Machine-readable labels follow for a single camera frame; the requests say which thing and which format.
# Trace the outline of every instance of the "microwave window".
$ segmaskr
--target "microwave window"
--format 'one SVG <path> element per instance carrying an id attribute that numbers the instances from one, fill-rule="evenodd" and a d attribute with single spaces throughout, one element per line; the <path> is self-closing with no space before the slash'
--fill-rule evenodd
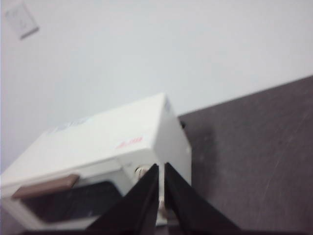
<path id="1" fill-rule="evenodd" d="M 21 201 L 39 219 L 53 223 L 101 215 L 121 198 L 112 182 L 103 181 Z"/>

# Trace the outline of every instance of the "wall socket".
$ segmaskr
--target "wall socket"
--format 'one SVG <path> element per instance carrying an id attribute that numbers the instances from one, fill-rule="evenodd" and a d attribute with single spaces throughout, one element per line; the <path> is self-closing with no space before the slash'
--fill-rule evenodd
<path id="1" fill-rule="evenodd" d="M 5 17 L 20 39 L 38 31 L 38 26 L 24 3 L 20 3 L 5 12 Z"/>

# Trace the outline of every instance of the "brown handle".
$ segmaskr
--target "brown handle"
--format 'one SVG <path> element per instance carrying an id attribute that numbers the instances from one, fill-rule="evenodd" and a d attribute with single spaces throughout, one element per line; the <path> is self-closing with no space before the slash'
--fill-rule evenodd
<path id="1" fill-rule="evenodd" d="M 70 189 L 78 179 L 79 175 L 70 174 L 67 177 L 47 181 L 44 183 L 22 186 L 12 195 L 12 198 L 25 199 Z"/>

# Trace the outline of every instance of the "dark countertop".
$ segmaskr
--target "dark countertop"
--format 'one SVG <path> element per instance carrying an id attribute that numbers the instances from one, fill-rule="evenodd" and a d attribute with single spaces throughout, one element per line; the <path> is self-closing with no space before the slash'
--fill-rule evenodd
<path id="1" fill-rule="evenodd" d="M 201 196 L 243 229 L 313 234 L 313 76 L 180 119 Z M 20 229 L 1 210 L 1 234 Z"/>

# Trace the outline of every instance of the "white microwave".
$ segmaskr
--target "white microwave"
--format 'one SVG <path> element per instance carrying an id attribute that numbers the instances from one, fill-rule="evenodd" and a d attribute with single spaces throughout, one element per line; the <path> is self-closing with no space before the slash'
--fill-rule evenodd
<path id="1" fill-rule="evenodd" d="M 1 204 L 27 229 L 83 229 L 154 163 L 162 200 L 165 162 L 191 183 L 191 147 L 158 94 L 44 132 L 1 175 Z"/>

